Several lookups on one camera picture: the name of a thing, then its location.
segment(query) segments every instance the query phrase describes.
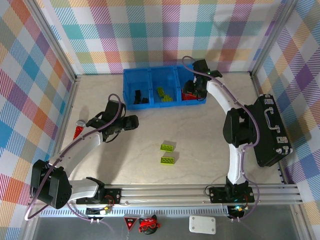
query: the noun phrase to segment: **warning sign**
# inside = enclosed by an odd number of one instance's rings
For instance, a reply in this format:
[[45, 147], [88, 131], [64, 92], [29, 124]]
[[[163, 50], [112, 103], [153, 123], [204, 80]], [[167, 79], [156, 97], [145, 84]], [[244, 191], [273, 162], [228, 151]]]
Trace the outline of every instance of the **warning sign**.
[[124, 217], [125, 224], [128, 227], [128, 230], [130, 231], [131, 228], [134, 226], [135, 222], [137, 221], [138, 218], [136, 217]]

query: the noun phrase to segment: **cable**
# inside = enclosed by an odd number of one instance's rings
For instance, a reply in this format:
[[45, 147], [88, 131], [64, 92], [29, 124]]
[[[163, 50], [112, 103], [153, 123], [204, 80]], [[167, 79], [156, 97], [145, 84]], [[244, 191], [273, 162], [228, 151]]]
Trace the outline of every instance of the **cable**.
[[[124, 114], [123, 116], [121, 117], [121, 119], [124, 119], [125, 116], [127, 114], [127, 108], [126, 108], [126, 105], [124, 105]], [[108, 144], [108, 143], [111, 143], [112, 141], [114, 141], [117, 137], [118, 137], [119, 133], [117, 133], [111, 140], [109, 141], [106, 141], [105, 143]]]
[[245, 157], [245, 152], [246, 152], [246, 149], [247, 148], [253, 148], [255, 147], [259, 141], [260, 141], [260, 130], [259, 130], [259, 127], [258, 127], [258, 123], [256, 121], [256, 119], [254, 118], [254, 116], [251, 114], [251, 112], [245, 107], [243, 106], [240, 102], [238, 102], [238, 100], [236, 99], [236, 97], [229, 91], [229, 89], [221, 82], [219, 81], [218, 79], [216, 79], [215, 77], [207, 74], [207, 73], [204, 73], [204, 72], [199, 72], [199, 71], [195, 71], [193, 69], [191, 69], [190, 67], [188, 67], [185, 63], [184, 63], [184, 60], [188, 58], [188, 59], [191, 59], [193, 61], [195, 61], [195, 59], [191, 56], [184, 56], [182, 58], [182, 65], [187, 69], [189, 70], [190, 72], [194, 73], [194, 74], [198, 74], [198, 75], [202, 75], [202, 76], [205, 76], [205, 77], [208, 77], [210, 78], [211, 80], [213, 80], [215, 83], [217, 83], [224, 91], [225, 93], [234, 101], [235, 104], [237, 104], [240, 108], [242, 108], [248, 115], [249, 117], [251, 118], [253, 124], [254, 124], [254, 127], [255, 127], [255, 131], [256, 131], [256, 141], [254, 143], [251, 143], [251, 144], [248, 144], [248, 145], [245, 145], [242, 149], [242, 152], [241, 152], [241, 158], [240, 158], [240, 171], [244, 177], [245, 180], [247, 180], [249, 183], [253, 184], [255, 187], [256, 187], [256, 190], [257, 190], [257, 196], [256, 196], [256, 201], [254, 203], [254, 206], [253, 208], [250, 210], [250, 212], [248, 214], [246, 214], [244, 217], [242, 217], [241, 219], [245, 219], [247, 218], [248, 216], [250, 216], [253, 211], [256, 209], [257, 205], [258, 205], [258, 202], [259, 202], [259, 198], [260, 198], [260, 190], [259, 190], [259, 187], [258, 185], [249, 180], [245, 174], [245, 171], [244, 171], [244, 157]]
[[105, 195], [104, 197], [108, 197], [109, 198], [109, 205], [111, 205], [111, 203], [110, 203], [110, 198], [112, 199], [112, 201], [113, 201], [113, 203], [112, 203], [112, 206], [111, 207], [113, 207], [114, 205], [115, 205], [115, 199], [113, 198], [113, 196], [111, 196], [111, 195]]
[[104, 111], [99, 112], [97, 115], [95, 115], [96, 118], [99, 118], [102, 114], [104, 113]]
[[201, 100], [199, 100], [200, 98], [199, 98], [198, 93], [196, 94], [196, 100], [197, 100], [198, 102], [202, 102], [202, 101], [204, 101], [206, 98], [207, 98], [207, 93], [205, 94], [205, 97], [204, 97], [204, 98], [201, 98]]
[[81, 216], [80, 214], [78, 214], [75, 210], [73, 210], [72, 209], [72, 207], [70, 206], [70, 204], [67, 202], [66, 203], [66, 206], [70, 209], [70, 211], [74, 214], [74, 215], [76, 215], [78, 218], [80, 218], [80, 219], [82, 219], [82, 220], [85, 220], [85, 221], [87, 221], [87, 222], [91, 222], [91, 223], [102, 223], [102, 224], [104, 224], [104, 225], [106, 225], [110, 230], [111, 230], [111, 232], [113, 233], [113, 234], [115, 234], [115, 231], [111, 228], [111, 226], [108, 224], [108, 223], [106, 223], [106, 222], [104, 222], [104, 221], [100, 221], [100, 220], [94, 220], [94, 219], [89, 219], [89, 218], [86, 218], [86, 217], [84, 217], [84, 216]]
[[111, 140], [106, 141], [105, 143], [106, 144], [111, 143], [113, 140], [115, 140], [118, 137], [118, 135], [119, 135], [119, 133], [117, 133]]
[[249, 205], [248, 205], [248, 196], [246, 195], [246, 194], [244, 194], [244, 198], [245, 198], [245, 202], [246, 202], [246, 204], [245, 204], [245, 207], [248, 207]]
[[223, 190], [220, 190], [220, 189], [216, 188], [215, 186], [208, 185], [208, 186], [206, 186], [206, 187], [204, 188], [204, 193], [205, 193], [208, 197], [210, 197], [210, 195], [207, 194], [207, 192], [206, 192], [208, 187], [212, 187], [212, 188], [214, 188], [215, 190], [217, 190], [218, 192], [224, 192]]
[[39, 213], [41, 213], [46, 207], [49, 206], [49, 205], [47, 204], [47, 205], [45, 205], [43, 208], [41, 208], [39, 211], [37, 211], [36, 213], [34, 213], [34, 214], [32, 214], [31, 216], [29, 216], [31, 210], [33, 209], [33, 207], [34, 207], [34, 205], [35, 205], [35, 203], [36, 203], [36, 201], [37, 201], [37, 198], [39, 197], [39, 194], [40, 194], [42, 188], [44, 187], [44, 185], [45, 185], [45, 183], [46, 183], [46, 180], [48, 179], [48, 177], [49, 177], [49, 175], [51, 174], [51, 172], [55, 169], [55, 166], [56, 166], [59, 162], [61, 162], [61, 161], [63, 160], [65, 154], [66, 154], [70, 149], [72, 149], [77, 143], [79, 143], [80, 141], [84, 140], [85, 137], [87, 137], [87, 136], [89, 136], [90, 134], [93, 134], [93, 133], [95, 133], [95, 132], [98, 132], [98, 131], [100, 131], [100, 130], [108, 127], [108, 126], [110, 126], [110, 125], [118, 118], [118, 116], [119, 116], [119, 114], [120, 114], [120, 111], [121, 111], [121, 100], [120, 100], [120, 97], [119, 97], [117, 94], [112, 93], [112, 94], [109, 95], [108, 101], [110, 100], [110, 98], [111, 98], [112, 96], [115, 96], [115, 97], [117, 98], [117, 100], [118, 100], [118, 103], [119, 103], [119, 104], [118, 104], [118, 105], [119, 105], [118, 111], [116, 112], [114, 118], [113, 118], [110, 122], [108, 122], [107, 124], [105, 124], [105, 125], [97, 128], [97, 129], [94, 129], [94, 130], [86, 133], [86, 134], [83, 135], [82, 137], [79, 137], [77, 140], [73, 141], [69, 146], [67, 146], [67, 147], [65, 148], [65, 150], [60, 154], [60, 156], [57, 158], [57, 160], [53, 163], [53, 165], [49, 168], [49, 170], [48, 170], [48, 171], [46, 172], [46, 174], [44, 175], [44, 177], [43, 177], [43, 179], [42, 179], [42, 181], [41, 181], [41, 183], [40, 183], [40, 185], [39, 185], [39, 188], [36, 190], [36, 192], [35, 192], [32, 200], [31, 200], [31, 203], [30, 203], [30, 205], [28, 206], [28, 208], [27, 208], [27, 210], [26, 210], [26, 213], [25, 213], [25, 216], [24, 216], [24, 220], [26, 220], [26, 221], [31, 220], [31, 219], [34, 218], [36, 215], [38, 215]]

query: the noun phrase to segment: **metal frame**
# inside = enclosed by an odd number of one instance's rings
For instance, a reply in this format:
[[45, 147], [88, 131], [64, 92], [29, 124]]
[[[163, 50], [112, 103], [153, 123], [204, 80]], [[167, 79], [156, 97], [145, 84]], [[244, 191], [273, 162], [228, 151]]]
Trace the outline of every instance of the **metal frame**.
[[[52, 29], [50, 28], [47, 20], [45, 19], [41, 9], [39, 8], [36, 0], [24, 0], [25, 4], [29, 8], [31, 14], [35, 18], [36, 22], [40, 26], [43, 34], [60, 60], [62, 66], [67, 71], [70, 79], [73, 79], [74, 83], [71, 87], [71, 92], [69, 96], [69, 100], [64, 112], [63, 120], [61, 123], [61, 127], [57, 133], [57, 141], [54, 146], [53, 154], [56, 154], [60, 151], [64, 136], [66, 134], [68, 122], [70, 119], [71, 111], [73, 108], [73, 104], [75, 101], [75, 97], [77, 94], [77, 90], [79, 87], [79, 81], [77, 80], [76, 73], [74, 72], [71, 64], [68, 61], [67, 56], [62, 50], [58, 40], [56, 39]], [[285, 23], [287, 22], [290, 14], [294, 10], [298, 0], [288, 0], [286, 6], [281, 12], [281, 17], [276, 22], [274, 29], [269, 36], [266, 45], [260, 53], [256, 64], [253, 66], [251, 79], [254, 84], [257, 96], [259, 95], [257, 85], [255, 83], [255, 77], [258, 70], [261, 68], [263, 63], [265, 62], [269, 52], [272, 49], [272, 46], [276, 42], [279, 37], [281, 30], [283, 29]], [[287, 176], [283, 171], [283, 167], [279, 164], [279, 169], [281, 171], [283, 180], [285, 183], [288, 182]], [[225, 215], [226, 205], [232, 205], [230, 203], [226, 204], [212, 204], [210, 203], [210, 199], [207, 195], [205, 195], [204, 189], [206, 184], [164, 184], [164, 185], [108, 185], [107, 188], [121, 188], [122, 189], [122, 198], [119, 206], [115, 206], [113, 208], [113, 214], [106, 215], [106, 217], [114, 217], [115, 214], [132, 214], [135, 213], [135, 210], [143, 210], [143, 214], [149, 214], [150, 209], [154, 209], [155, 211], [160, 210], [181, 210], [187, 209], [191, 211], [195, 211], [196, 214], [202, 214], [203, 209], [214, 209], [214, 214]], [[213, 185], [214, 187], [223, 187], [223, 185]], [[256, 194], [257, 189], [255, 186], [251, 186], [253, 188], [253, 192]], [[260, 200], [259, 205], [290, 205], [292, 210], [292, 215], [294, 218], [294, 222], [296, 228], [298, 230], [299, 236], [301, 239], [315, 239], [315, 235], [312, 231], [311, 224], [309, 220], [305, 217], [305, 208], [302, 204], [302, 198], [300, 196], [299, 190], [295, 184], [260, 184]], [[74, 206], [81, 212], [85, 209], [83, 205]], [[44, 204], [38, 201], [35, 205], [34, 210], [39, 210], [43, 207]], [[65, 207], [61, 208], [61, 210], [53, 210], [47, 208], [39, 217], [71, 217], [69, 210], [66, 210]], [[26, 222], [24, 221], [21, 226], [21, 231], [19, 235], [19, 239], [32, 239], [36, 225], [39, 217], [35, 217], [32, 220]]]
[[258, 73], [258, 70], [264, 64], [265, 60], [268, 57], [268, 54], [270, 53], [273, 45], [275, 44], [279, 35], [281, 34], [282, 29], [287, 23], [291, 13], [294, 11], [298, 1], [299, 0], [288, 0], [287, 3], [285, 4], [285, 7], [283, 8], [282, 12], [279, 15], [280, 17], [276, 21], [274, 28], [270, 36], [268, 37], [267, 42], [265, 43], [265, 46], [263, 47], [258, 59], [255, 62], [255, 65], [252, 68], [252, 71], [251, 71], [252, 75], [255, 76]]
[[28, 7], [31, 15], [33, 16], [36, 23], [39, 25], [41, 32], [45, 36], [58, 60], [62, 64], [68, 77], [74, 82], [76, 81], [77, 74], [75, 73], [73, 67], [71, 66], [65, 52], [61, 48], [54, 32], [52, 31], [49, 23], [47, 22], [43, 12], [41, 11], [36, 0], [24, 0], [25, 5]]

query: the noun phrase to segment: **suitcase handle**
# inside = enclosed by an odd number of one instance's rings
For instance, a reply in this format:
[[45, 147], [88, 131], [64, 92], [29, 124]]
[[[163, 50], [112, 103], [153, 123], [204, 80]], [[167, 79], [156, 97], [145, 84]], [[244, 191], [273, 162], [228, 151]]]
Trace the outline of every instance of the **suitcase handle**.
[[271, 114], [274, 114], [274, 108], [273, 107], [269, 107], [266, 110], [264, 110], [264, 116], [265, 116], [265, 120], [266, 120], [266, 124], [268, 125], [268, 128], [270, 130], [276, 130], [277, 133], [280, 133], [280, 127], [278, 125], [271, 126], [270, 119], [269, 119], [268, 114], [267, 114], [268, 111], [270, 111]]

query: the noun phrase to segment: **red toy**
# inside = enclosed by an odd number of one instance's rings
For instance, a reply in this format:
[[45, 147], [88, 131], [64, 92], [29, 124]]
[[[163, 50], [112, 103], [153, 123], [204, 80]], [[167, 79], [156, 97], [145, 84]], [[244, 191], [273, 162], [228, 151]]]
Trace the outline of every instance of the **red toy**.
[[183, 101], [185, 101], [185, 100], [197, 100], [197, 96], [192, 95], [192, 94], [188, 94], [188, 93], [183, 93], [182, 91], [181, 91], [181, 97], [182, 97]]
[[161, 224], [157, 222], [156, 215], [153, 215], [152, 217], [146, 219], [139, 218], [139, 222], [139, 233], [143, 232], [146, 235], [154, 234], [157, 229], [161, 227]]

